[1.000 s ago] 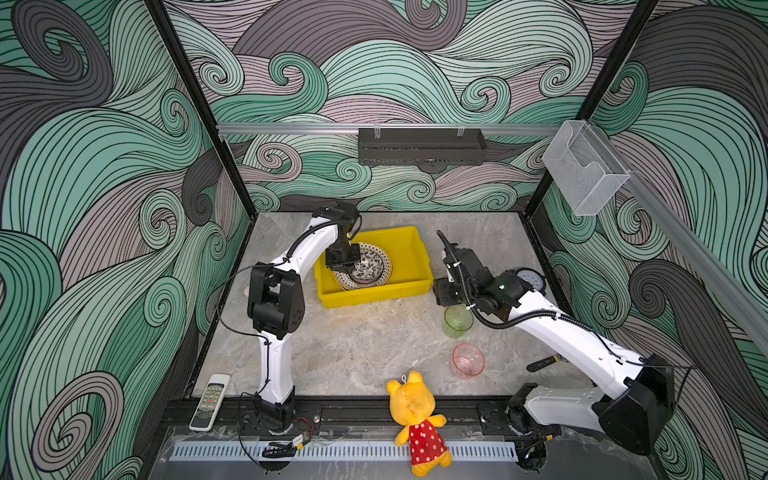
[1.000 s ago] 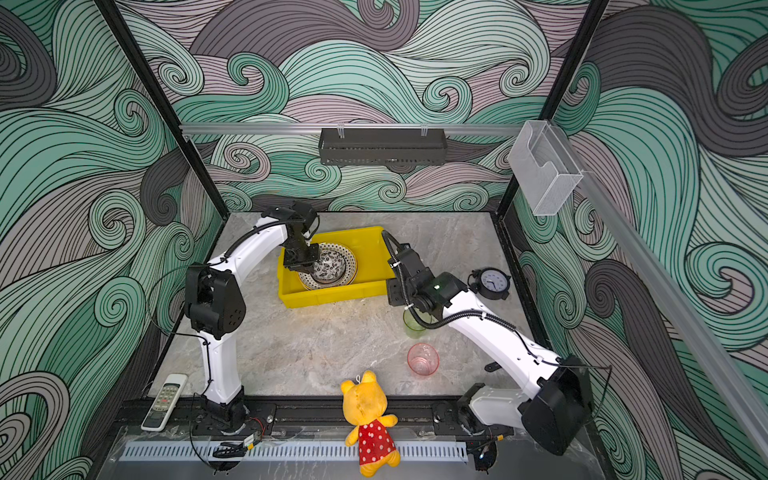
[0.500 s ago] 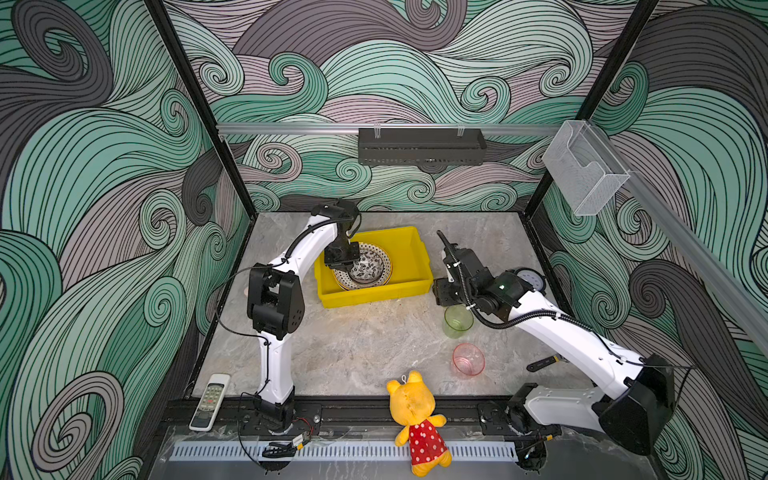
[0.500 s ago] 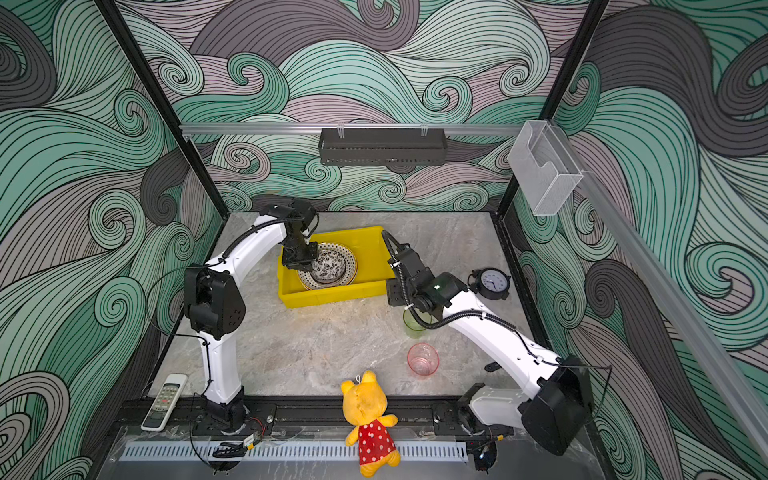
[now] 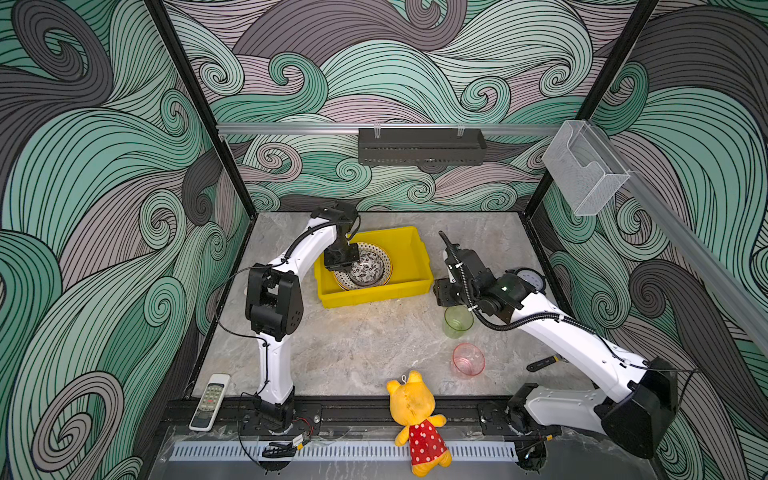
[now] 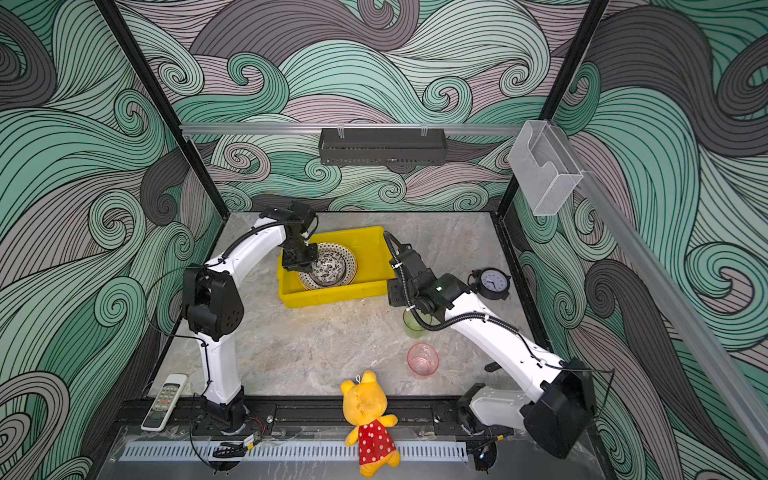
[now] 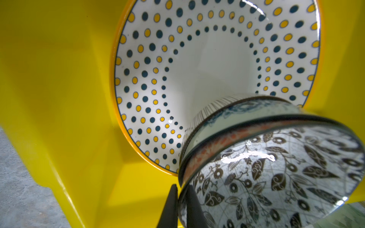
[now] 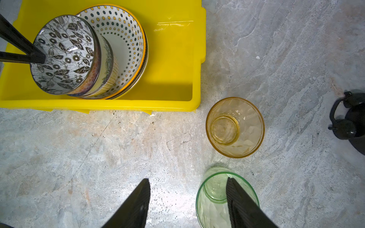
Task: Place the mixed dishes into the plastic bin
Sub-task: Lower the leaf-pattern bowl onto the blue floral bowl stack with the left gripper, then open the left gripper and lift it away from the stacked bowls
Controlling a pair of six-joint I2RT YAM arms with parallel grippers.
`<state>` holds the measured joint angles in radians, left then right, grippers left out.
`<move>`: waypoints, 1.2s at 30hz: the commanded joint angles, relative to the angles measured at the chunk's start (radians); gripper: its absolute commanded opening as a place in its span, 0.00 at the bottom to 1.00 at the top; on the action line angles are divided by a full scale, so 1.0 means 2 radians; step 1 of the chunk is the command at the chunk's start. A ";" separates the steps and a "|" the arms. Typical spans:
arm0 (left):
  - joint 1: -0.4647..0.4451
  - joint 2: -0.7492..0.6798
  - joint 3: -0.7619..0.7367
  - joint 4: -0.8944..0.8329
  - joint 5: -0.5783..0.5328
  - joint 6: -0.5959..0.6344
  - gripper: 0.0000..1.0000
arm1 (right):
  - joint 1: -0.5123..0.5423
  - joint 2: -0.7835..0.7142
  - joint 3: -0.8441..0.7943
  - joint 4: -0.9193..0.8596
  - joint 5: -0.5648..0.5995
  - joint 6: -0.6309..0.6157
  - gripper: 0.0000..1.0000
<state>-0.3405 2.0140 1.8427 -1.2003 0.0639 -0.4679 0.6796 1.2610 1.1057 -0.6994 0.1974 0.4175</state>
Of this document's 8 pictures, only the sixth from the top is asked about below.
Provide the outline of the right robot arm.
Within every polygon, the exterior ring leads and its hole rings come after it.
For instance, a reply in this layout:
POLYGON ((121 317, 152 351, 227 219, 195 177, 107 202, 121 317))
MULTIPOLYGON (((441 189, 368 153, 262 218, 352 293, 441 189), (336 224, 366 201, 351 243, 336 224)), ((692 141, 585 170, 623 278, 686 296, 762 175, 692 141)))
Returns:
POLYGON ((479 387, 468 398, 471 416, 483 426, 523 430, 545 452, 566 458, 596 417, 592 370, 537 345, 458 277, 436 276, 410 244, 390 232, 383 239, 394 272, 387 283, 390 305, 405 308, 427 331, 462 334, 518 387, 479 387))

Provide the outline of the green plastic cup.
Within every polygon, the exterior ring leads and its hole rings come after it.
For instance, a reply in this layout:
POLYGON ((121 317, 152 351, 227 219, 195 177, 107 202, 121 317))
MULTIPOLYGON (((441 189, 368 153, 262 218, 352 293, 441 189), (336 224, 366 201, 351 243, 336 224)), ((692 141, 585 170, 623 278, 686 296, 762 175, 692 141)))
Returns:
POLYGON ((406 335, 412 339, 419 339, 426 332, 409 310, 403 312, 403 325, 406 335))

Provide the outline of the dotted plate yellow rim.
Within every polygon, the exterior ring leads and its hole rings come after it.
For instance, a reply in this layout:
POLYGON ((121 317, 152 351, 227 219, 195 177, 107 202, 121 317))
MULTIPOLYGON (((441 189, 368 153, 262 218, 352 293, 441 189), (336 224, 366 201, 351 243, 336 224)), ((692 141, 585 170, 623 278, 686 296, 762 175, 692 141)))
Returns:
MULTIPOLYGON (((336 286, 332 286, 332 287, 327 287, 327 288, 334 288, 334 287, 346 286, 346 285, 351 284, 355 280, 355 277, 357 275, 357 261, 356 261, 356 258, 354 256, 354 254, 352 253, 352 251, 350 249, 348 249, 346 246, 341 245, 341 244, 327 243, 327 242, 323 242, 323 243, 319 243, 318 244, 318 256, 320 254, 322 254, 322 253, 331 252, 331 251, 337 252, 337 253, 341 254, 344 257, 344 259, 346 261, 346 264, 347 264, 347 273, 346 273, 346 276, 344 277, 344 279, 341 281, 340 284, 338 284, 336 286)), ((299 277, 300 282, 304 286, 304 288, 307 289, 307 290, 327 289, 327 288, 323 288, 323 287, 320 287, 319 285, 317 285, 310 278, 309 272, 300 272, 298 274, 298 277, 299 277)))

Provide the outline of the black leaf patterned bowl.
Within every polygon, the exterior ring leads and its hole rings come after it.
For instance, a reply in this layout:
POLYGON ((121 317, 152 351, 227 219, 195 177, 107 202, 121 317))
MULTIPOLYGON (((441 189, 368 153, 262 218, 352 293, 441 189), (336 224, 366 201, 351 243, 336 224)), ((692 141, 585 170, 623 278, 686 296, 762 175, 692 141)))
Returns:
POLYGON ((337 252, 325 252, 318 256, 309 272, 310 278, 320 287, 327 288, 341 283, 347 273, 344 257, 337 252))

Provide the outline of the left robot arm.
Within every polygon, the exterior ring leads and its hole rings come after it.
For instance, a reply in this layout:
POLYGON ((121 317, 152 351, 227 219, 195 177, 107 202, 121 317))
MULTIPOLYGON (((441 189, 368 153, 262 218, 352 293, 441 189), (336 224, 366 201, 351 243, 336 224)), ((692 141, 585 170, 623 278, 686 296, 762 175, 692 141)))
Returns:
POLYGON ((185 269, 182 318, 200 343, 205 381, 201 402, 225 435, 241 432, 248 417, 234 335, 245 314, 239 287, 277 249, 285 270, 309 272, 319 256, 318 246, 310 241, 316 225, 316 212, 302 202, 267 209, 223 252, 185 269))

